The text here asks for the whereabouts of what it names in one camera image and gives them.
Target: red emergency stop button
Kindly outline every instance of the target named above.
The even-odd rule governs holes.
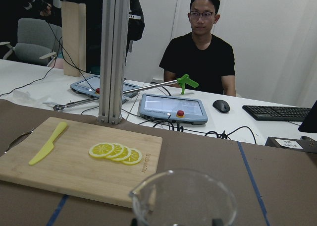
[[[184,111],[177,111],[176,116],[179,117],[179,118],[184,117]]]

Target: wooden cutting board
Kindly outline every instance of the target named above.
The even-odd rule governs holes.
[[[61,121],[68,127],[54,141],[54,149],[35,165],[28,165]],[[132,166],[92,158],[89,148],[101,142],[137,148],[143,158]],[[156,173],[161,144],[162,138],[156,136],[50,117],[0,157],[0,179],[131,208],[128,194]]]

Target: label sticker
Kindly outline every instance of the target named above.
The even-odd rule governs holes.
[[[285,139],[276,139],[279,145],[287,148],[303,149],[296,141],[285,140]]]
[[[129,100],[129,101],[132,100],[132,98],[127,97],[127,96],[125,96],[125,95],[122,95],[122,98],[125,99],[125,100]]]

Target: glass pitcher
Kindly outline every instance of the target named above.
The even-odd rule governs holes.
[[[230,226],[237,213],[223,183],[191,169],[153,174],[129,196],[138,226]]]

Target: blue tape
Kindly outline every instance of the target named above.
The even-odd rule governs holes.
[[[269,221],[268,221],[268,218],[267,218],[267,215],[266,215],[266,208],[265,208],[264,202],[263,202],[263,200],[262,200],[262,197],[261,197],[260,191],[259,191],[259,189],[258,189],[258,186],[257,186],[257,184],[256,184],[256,181],[254,180],[254,177],[253,177],[253,175],[252,175],[252,172],[251,172],[250,166],[249,166],[249,164],[248,164],[246,155],[245,155],[245,153],[244,153],[244,151],[243,151],[243,148],[242,148],[241,143],[240,143],[240,142],[237,142],[237,143],[238,143],[238,146],[239,146],[239,150],[240,150],[242,159],[243,159],[243,161],[244,161],[244,165],[246,166],[246,169],[247,169],[247,171],[248,171],[249,178],[250,178],[250,181],[251,181],[251,183],[252,183],[253,189],[254,189],[254,191],[255,191],[255,193],[256,193],[258,202],[259,202],[259,204],[260,204],[260,207],[261,207],[262,214],[263,214],[263,216],[264,216],[266,225],[267,225],[267,226],[270,226]]]
[[[51,216],[49,222],[46,224],[46,226],[52,226],[52,225],[55,223],[55,221],[56,221],[56,219],[57,219],[57,217],[58,217],[60,211],[62,210],[64,204],[66,203],[66,200],[67,200],[67,199],[68,199],[68,195],[64,195],[64,196],[62,197],[62,199],[60,200],[60,202],[59,202],[59,204],[58,204],[56,210],[55,210],[54,213],[52,214],[52,216]]]

